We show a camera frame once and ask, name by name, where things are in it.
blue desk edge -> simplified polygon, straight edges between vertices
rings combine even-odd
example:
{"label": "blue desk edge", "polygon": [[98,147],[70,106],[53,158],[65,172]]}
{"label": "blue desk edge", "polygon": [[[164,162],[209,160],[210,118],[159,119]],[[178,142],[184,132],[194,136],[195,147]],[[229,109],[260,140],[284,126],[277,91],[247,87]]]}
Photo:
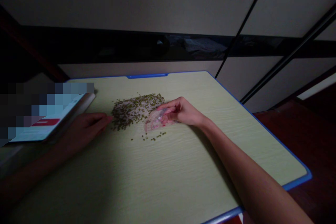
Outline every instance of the blue desk edge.
{"label": "blue desk edge", "polygon": [[[304,176],[302,176],[302,177],[300,177],[300,178],[298,178],[298,179],[296,179],[296,180],[293,180],[293,181],[291,181],[291,182],[289,182],[289,183],[287,183],[287,184],[285,184],[285,185],[283,185],[282,187],[286,190],[286,191],[288,191],[288,190],[290,190],[290,189],[292,189],[292,188],[294,188],[294,187],[296,187],[296,186],[298,186],[298,185],[300,185],[300,184],[302,184],[302,183],[304,183],[304,182],[306,182],[306,181],[308,181],[308,180],[310,180],[313,176],[312,176],[312,173],[311,173],[311,171],[309,170],[309,168],[304,164],[304,163],[302,163],[302,161],[300,160],[300,159],[298,159],[298,157],[297,156],[295,156],[294,155],[294,153],[293,152],[291,152],[275,135],[273,135],[273,133],[272,132],[270,132],[242,103],[240,103],[240,101],[238,101],[237,100],[237,98],[236,97],[234,97],[231,93],[230,93],[230,91],[229,90],[227,90],[215,77],[213,77],[212,75],[211,75],[211,73],[209,73],[208,71],[191,71],[191,72],[207,72],[208,74],[210,74],[210,76],[212,77],[212,78],[214,78],[215,79],[215,81],[217,81],[234,99],[236,99],[236,101],[237,102],[239,102],[239,104],[241,105],[241,106],[243,106],[243,108],[244,109],[246,109],[246,111],[248,112],[248,113],[250,113],[250,115],[251,116],[253,116],[254,117],[254,119],[256,119],[283,147],[285,147],[285,149],[290,153],[290,154],[292,154],[293,155],[293,157],[295,157],[296,158],[296,160],[298,160],[299,162],[300,162],[300,164],[302,164],[303,165],[303,167],[306,169],[306,171],[307,171],[307,174],[306,175],[304,175]],[[177,73],[187,73],[187,72],[176,72],[176,73],[171,73],[171,74],[177,74]],[[127,77],[128,79],[141,79],[141,78],[154,78],[154,77],[165,77],[165,76],[168,76],[168,74],[170,74],[170,73],[159,73],[159,74],[148,74],[148,75],[126,75],[126,76],[108,76],[108,77],[97,77],[97,78],[109,78],[109,77]],[[92,78],[94,78],[94,77],[90,77],[90,78],[78,78],[78,79],[92,79]],[[208,221],[206,221],[206,222],[204,222],[203,224],[217,224],[217,223],[221,223],[221,222],[223,222],[223,221],[227,221],[227,220],[229,220],[229,219],[231,219],[231,218],[233,218],[233,217],[235,217],[235,216],[237,216],[238,214],[240,214],[240,213],[242,213],[244,211],[244,208],[243,207],[240,207],[240,206],[238,206],[238,207],[236,207],[236,208],[234,208],[234,209],[232,209],[232,210],[230,210],[230,211],[228,211],[228,212],[225,212],[225,213],[223,213],[223,214],[221,214],[221,215],[219,215],[219,216],[217,216],[217,217],[215,217],[215,218],[212,218],[211,220],[208,220]]]}

hand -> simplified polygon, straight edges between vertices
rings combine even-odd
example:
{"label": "hand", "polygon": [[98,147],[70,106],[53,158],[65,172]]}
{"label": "hand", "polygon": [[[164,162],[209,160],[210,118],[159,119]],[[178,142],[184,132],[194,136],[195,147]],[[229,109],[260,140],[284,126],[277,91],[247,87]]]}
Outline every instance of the hand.
{"label": "hand", "polygon": [[101,134],[112,119],[112,116],[107,116],[105,113],[77,116],[53,150],[65,157],[73,156]]}
{"label": "hand", "polygon": [[162,117],[163,122],[175,120],[184,124],[200,127],[206,118],[194,108],[184,97],[179,97],[171,102],[162,104],[157,109],[169,108],[170,113]]}

light green desk surface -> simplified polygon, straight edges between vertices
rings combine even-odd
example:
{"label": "light green desk surface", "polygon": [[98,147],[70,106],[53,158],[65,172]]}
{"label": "light green desk surface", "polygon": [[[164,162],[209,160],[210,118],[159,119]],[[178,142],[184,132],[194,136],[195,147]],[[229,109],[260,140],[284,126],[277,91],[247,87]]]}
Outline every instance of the light green desk surface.
{"label": "light green desk surface", "polygon": [[[75,79],[94,82],[87,112],[111,114],[113,100],[160,93],[184,96],[281,185],[307,171],[208,72],[165,77]],[[202,223],[240,203],[207,139],[184,124],[143,141],[143,124],[108,128],[44,179],[14,210],[14,223]],[[158,131],[148,133],[156,137]]]}

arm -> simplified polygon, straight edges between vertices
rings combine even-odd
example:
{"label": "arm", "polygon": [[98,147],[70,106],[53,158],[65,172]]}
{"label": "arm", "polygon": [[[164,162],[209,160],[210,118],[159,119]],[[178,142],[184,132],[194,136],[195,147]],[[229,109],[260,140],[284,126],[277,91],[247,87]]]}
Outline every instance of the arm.
{"label": "arm", "polygon": [[235,145],[209,118],[180,97],[158,109],[172,108],[163,120],[178,120],[200,128],[225,166],[243,205],[256,223],[312,223],[291,196]]}
{"label": "arm", "polygon": [[0,182],[0,214],[10,211],[41,179],[81,151],[111,120],[105,113],[77,116],[50,151]]}

reddish floor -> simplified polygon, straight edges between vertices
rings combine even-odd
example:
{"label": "reddish floor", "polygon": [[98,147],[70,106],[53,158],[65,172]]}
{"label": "reddish floor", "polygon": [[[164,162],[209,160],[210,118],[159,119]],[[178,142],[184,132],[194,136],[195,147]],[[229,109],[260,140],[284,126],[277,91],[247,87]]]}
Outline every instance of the reddish floor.
{"label": "reddish floor", "polygon": [[304,164],[313,178],[289,191],[314,223],[336,219],[336,126],[295,101],[255,116]]}

